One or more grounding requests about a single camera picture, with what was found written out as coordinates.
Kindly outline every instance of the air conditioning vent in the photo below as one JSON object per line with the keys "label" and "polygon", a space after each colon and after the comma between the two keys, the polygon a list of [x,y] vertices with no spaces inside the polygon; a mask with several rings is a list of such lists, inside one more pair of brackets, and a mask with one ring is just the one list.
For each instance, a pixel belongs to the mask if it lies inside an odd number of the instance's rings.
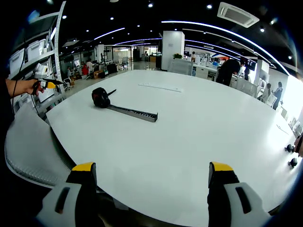
{"label": "air conditioning vent", "polygon": [[250,27],[259,21],[254,15],[225,2],[220,2],[217,16],[243,27]]}

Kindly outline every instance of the led light strip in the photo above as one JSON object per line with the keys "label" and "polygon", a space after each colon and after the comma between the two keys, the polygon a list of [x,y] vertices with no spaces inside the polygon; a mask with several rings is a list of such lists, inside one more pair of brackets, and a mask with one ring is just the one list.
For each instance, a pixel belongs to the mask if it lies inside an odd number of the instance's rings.
{"label": "led light strip", "polygon": [[236,37],[239,37],[243,40],[245,40],[246,42],[254,45],[255,47],[259,48],[261,51],[263,51],[265,54],[267,54],[269,57],[271,57],[286,73],[288,76],[290,76],[290,73],[286,70],[286,68],[273,56],[271,55],[268,51],[266,51],[265,49],[263,49],[262,47],[260,47],[258,44],[254,43],[253,41],[249,40],[248,38],[245,38],[244,36],[241,36],[237,33],[231,32],[227,29],[221,28],[221,27],[217,27],[217,26],[213,26],[213,25],[208,25],[208,24],[203,24],[203,23],[198,23],[198,22],[190,22],[190,21],[178,21],[178,20],[172,20],[172,21],[161,21],[162,23],[183,23],[183,24],[192,24],[192,25],[201,25],[201,26],[206,26],[206,27],[211,27],[214,29],[218,29],[224,32],[227,32],[229,34],[232,34]]}
{"label": "led light strip", "polygon": [[146,45],[146,44],[133,44],[133,45],[131,45],[131,46]]}
{"label": "led light strip", "polygon": [[223,54],[223,55],[225,55],[225,56],[229,56],[229,57],[231,57],[231,58],[234,58],[234,59],[237,59],[238,61],[240,61],[239,58],[236,58],[236,57],[231,56],[231,55],[229,55],[229,54],[222,53],[222,52],[220,52],[220,51],[215,51],[215,50],[212,50],[212,49],[208,49],[208,48],[205,48],[205,47],[202,47],[202,46],[193,46],[193,45],[185,45],[185,46],[191,46],[191,47],[197,47],[197,48],[206,49],[206,50],[208,50],[208,51],[210,51],[210,52],[220,53],[220,54]]}
{"label": "led light strip", "polygon": [[131,42],[136,42],[136,41],[144,41],[144,40],[153,40],[153,39],[136,39],[136,40],[131,40],[131,41],[114,44],[114,46],[119,45],[119,44],[131,43]]}
{"label": "led light strip", "polygon": [[[202,32],[202,33],[205,32],[205,31],[194,30],[194,29],[187,29],[187,28],[183,28],[182,30],[193,31],[193,32]],[[215,35],[215,36],[221,37],[221,38],[223,38],[223,39],[227,39],[227,40],[229,40],[229,41],[232,41],[232,39],[227,38],[227,37],[222,36],[222,35],[218,35],[218,34],[211,33],[211,32],[206,32],[206,33],[207,33],[207,34],[210,34],[210,35]],[[243,46],[244,48],[246,48],[247,50],[249,50],[251,53],[254,53],[256,56],[260,56],[260,57],[263,58],[265,61],[267,61],[269,64],[271,64],[271,62],[270,62],[269,60],[267,60],[267,59],[266,59],[265,57],[263,57],[261,54],[255,52],[253,49],[251,49],[251,48],[249,48],[249,47],[247,47],[247,46],[245,46],[245,45],[243,45],[243,44],[241,44],[241,43],[239,43],[239,42],[237,42],[237,41],[234,41],[234,43],[235,43],[235,44],[238,44],[238,45],[240,45],[240,46]]]}
{"label": "led light strip", "polygon": [[215,47],[221,48],[221,49],[223,49],[223,50],[226,50],[226,51],[230,51],[230,52],[232,52],[232,53],[235,53],[235,54],[237,54],[237,55],[239,55],[239,56],[241,56],[241,57],[243,57],[243,58],[249,59],[250,61],[256,63],[254,60],[252,60],[252,59],[250,59],[250,58],[247,58],[247,57],[245,57],[245,56],[239,54],[238,52],[235,52],[235,51],[226,49],[226,48],[224,48],[224,47],[220,47],[220,46],[216,46],[216,45],[208,44],[208,43],[204,43],[204,42],[199,42],[199,41],[195,41],[195,40],[188,40],[188,39],[186,39],[185,41],[190,41],[190,42],[195,42],[195,43],[200,43],[200,44],[206,44],[206,45],[210,45],[210,46],[215,46]]}
{"label": "led light strip", "polygon": [[98,36],[97,38],[94,38],[94,40],[99,39],[99,38],[101,38],[101,37],[104,37],[104,36],[106,36],[106,35],[108,35],[108,34],[111,34],[111,33],[117,32],[117,31],[121,31],[121,30],[123,30],[123,29],[125,29],[125,27],[120,28],[120,29],[117,29],[117,30],[115,30],[115,31],[111,31],[111,32],[105,33],[105,34],[103,34],[103,35],[100,35],[100,36]]}

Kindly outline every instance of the desk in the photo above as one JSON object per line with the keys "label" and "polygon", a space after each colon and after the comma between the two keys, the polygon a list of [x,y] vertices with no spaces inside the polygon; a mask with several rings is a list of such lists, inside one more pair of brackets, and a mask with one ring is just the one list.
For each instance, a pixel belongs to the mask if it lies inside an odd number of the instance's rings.
{"label": "desk", "polygon": [[196,77],[198,78],[207,79],[210,73],[216,74],[217,72],[217,69],[198,64],[194,64],[194,67],[196,67]]}
{"label": "desk", "polygon": [[[98,87],[117,89],[109,97],[113,105],[159,113],[157,122],[96,108],[91,92]],[[96,162],[98,186],[106,193],[177,225],[208,225],[209,162],[232,166],[266,211],[293,186],[299,167],[290,170],[287,162],[293,157],[301,162],[284,151],[295,137],[269,106],[228,86],[177,73],[128,71],[65,99],[47,117],[76,164]]]}

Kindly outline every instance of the tape measure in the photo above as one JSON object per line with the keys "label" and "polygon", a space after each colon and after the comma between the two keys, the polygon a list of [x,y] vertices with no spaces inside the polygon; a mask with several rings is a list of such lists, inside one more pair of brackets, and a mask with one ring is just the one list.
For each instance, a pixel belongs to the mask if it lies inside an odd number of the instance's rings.
{"label": "tape measure", "polygon": [[110,110],[114,110],[114,111],[129,115],[129,116],[132,116],[132,117],[146,120],[148,122],[156,122],[156,120],[158,119],[158,114],[148,113],[148,112],[143,112],[143,111],[138,111],[138,110],[133,110],[133,109],[127,109],[127,108],[111,105],[108,96],[111,95],[112,93],[114,93],[115,91],[116,90],[107,94],[106,90],[102,87],[98,87],[95,90],[93,90],[91,96],[92,96],[95,106],[98,106],[100,108],[107,108]]}

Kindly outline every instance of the white storage box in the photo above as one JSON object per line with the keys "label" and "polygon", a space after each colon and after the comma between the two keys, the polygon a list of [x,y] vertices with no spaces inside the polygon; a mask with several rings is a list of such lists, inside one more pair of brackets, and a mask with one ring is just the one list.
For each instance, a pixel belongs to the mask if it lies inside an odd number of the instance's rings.
{"label": "white storage box", "polygon": [[9,71],[10,73],[14,73],[15,71],[20,70],[22,65],[23,55],[24,55],[24,48],[14,53],[9,59]]}
{"label": "white storage box", "polygon": [[28,61],[33,60],[40,55],[42,55],[44,52],[44,46],[45,46],[46,39],[42,39],[38,42],[31,43],[27,47],[27,59]]}

